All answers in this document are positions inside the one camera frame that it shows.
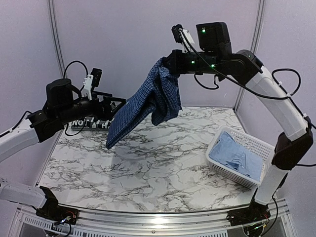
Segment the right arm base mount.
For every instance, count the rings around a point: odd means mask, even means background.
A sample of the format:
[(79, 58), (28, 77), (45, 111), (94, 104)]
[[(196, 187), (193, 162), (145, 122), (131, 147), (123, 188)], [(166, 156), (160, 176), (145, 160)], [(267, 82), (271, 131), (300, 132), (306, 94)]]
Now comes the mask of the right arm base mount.
[(252, 198), (248, 207), (230, 210), (226, 218), (231, 226), (237, 226), (267, 220), (270, 216), (268, 205), (259, 204)]

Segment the black white plaid folded shirt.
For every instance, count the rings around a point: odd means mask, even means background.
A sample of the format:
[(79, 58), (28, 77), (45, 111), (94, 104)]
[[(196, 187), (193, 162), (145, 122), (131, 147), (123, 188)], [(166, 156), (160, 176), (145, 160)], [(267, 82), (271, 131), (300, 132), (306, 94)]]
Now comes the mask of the black white plaid folded shirt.
[(69, 123), (71, 130), (109, 130), (112, 120), (97, 119), (96, 117), (86, 117)]

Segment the aluminium front rail frame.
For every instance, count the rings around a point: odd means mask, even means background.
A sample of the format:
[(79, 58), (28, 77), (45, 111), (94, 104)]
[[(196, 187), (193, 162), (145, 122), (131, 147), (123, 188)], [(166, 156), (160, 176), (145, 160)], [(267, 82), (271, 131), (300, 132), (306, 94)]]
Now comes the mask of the aluminium front rail frame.
[(9, 227), (9, 237), (40, 237), (46, 234), (70, 237), (244, 237), (255, 227), (265, 237), (296, 237), (286, 200), (269, 203), (269, 220), (232, 226), (230, 208), (196, 212), (136, 213), (77, 208), (74, 225), (52, 228), (51, 220), (38, 217), (31, 207), (19, 205)]

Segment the left aluminium corner post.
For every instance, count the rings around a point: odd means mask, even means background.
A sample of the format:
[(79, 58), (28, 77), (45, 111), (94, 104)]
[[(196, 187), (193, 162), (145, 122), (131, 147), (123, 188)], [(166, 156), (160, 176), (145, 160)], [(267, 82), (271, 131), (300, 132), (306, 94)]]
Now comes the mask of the left aluminium corner post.
[(54, 50), (56, 54), (57, 65), (60, 71), (60, 75), (61, 77), (63, 77), (65, 63), (64, 63), (64, 57), (62, 54), (61, 44), (59, 40), (57, 16), (56, 16), (56, 10), (55, 10), (55, 3), (53, 0), (47, 0), (47, 8), (48, 8), (48, 18), (49, 18), (49, 24), (51, 28), (53, 46), (54, 46)]

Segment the blue checked long sleeve shirt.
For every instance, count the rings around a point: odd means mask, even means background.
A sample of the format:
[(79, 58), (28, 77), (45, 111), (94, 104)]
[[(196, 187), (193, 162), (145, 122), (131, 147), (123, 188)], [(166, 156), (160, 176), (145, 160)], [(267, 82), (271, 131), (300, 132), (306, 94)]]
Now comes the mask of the blue checked long sleeve shirt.
[(170, 73), (166, 67), (166, 57), (160, 58), (137, 92), (115, 114), (109, 127), (106, 148), (112, 148), (149, 114), (155, 126), (176, 118), (182, 110), (179, 76)]

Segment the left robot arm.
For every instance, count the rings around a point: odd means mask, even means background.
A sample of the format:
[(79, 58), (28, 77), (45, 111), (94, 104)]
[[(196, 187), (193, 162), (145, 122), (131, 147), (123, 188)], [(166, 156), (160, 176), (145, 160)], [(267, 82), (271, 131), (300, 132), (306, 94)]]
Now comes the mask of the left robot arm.
[(126, 100), (94, 92), (92, 84), (91, 75), (84, 79), (82, 90), (73, 86), (70, 79), (57, 79), (48, 84), (43, 109), (26, 112), (14, 127), (0, 135), (0, 160), (48, 140), (73, 121), (86, 117), (111, 121)]

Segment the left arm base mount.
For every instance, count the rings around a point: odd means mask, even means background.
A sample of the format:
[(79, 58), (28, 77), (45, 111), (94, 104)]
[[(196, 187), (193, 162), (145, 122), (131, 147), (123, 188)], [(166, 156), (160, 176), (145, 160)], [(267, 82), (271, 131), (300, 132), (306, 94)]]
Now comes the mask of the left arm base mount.
[(53, 192), (47, 188), (40, 186), (39, 187), (43, 192), (46, 198), (43, 207), (35, 208), (36, 215), (54, 221), (62, 221), (63, 219), (70, 217), (69, 223), (75, 225), (77, 222), (79, 210), (71, 207), (61, 206), (57, 197)]

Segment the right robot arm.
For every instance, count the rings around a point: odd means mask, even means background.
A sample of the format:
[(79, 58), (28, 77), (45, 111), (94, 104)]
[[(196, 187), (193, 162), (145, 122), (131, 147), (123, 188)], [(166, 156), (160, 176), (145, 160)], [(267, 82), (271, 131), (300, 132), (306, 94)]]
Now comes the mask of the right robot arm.
[(173, 74), (214, 74), (219, 80), (228, 79), (247, 90), (262, 102), (282, 127), (272, 164), (261, 185), (255, 191), (244, 216), (255, 221), (264, 213), (281, 182), (312, 146), (312, 123), (298, 109), (291, 94), (277, 82), (273, 74), (249, 50), (232, 52), (228, 27), (224, 22), (196, 26), (200, 51), (188, 30), (178, 24), (172, 33), (181, 50), (173, 50), (165, 65)]

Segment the white plastic laundry basket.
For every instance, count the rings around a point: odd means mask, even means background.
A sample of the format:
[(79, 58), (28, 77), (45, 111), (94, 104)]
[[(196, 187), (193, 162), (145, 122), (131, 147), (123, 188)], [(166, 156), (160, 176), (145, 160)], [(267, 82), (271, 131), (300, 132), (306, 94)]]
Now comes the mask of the white plastic laundry basket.
[[(257, 156), (262, 158), (263, 165), (259, 181), (253, 180), (245, 175), (242, 175), (237, 171), (229, 169), (228, 167), (209, 158), (208, 154), (210, 153), (211, 149), (218, 143), (219, 137), (221, 133), (224, 131), (231, 135), (235, 142), (244, 146), (251, 152), (255, 153)], [(208, 165), (212, 171), (228, 179), (231, 179), (249, 189), (257, 188), (261, 185), (263, 178), (266, 175), (269, 166), (271, 165), (273, 155), (274, 147), (270, 144), (263, 142), (249, 134), (246, 134), (244, 132), (238, 131), (234, 128), (230, 128), (227, 126), (221, 126), (218, 129), (205, 152), (206, 160), (208, 161)]]

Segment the light blue folded shirt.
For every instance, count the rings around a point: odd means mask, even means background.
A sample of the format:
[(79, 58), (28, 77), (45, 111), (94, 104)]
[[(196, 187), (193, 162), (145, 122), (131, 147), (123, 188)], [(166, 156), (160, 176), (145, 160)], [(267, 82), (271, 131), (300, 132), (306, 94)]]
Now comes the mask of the light blue folded shirt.
[(229, 169), (259, 181), (262, 171), (263, 160), (255, 153), (235, 142), (231, 135), (222, 132), (218, 143), (208, 154), (214, 160)]

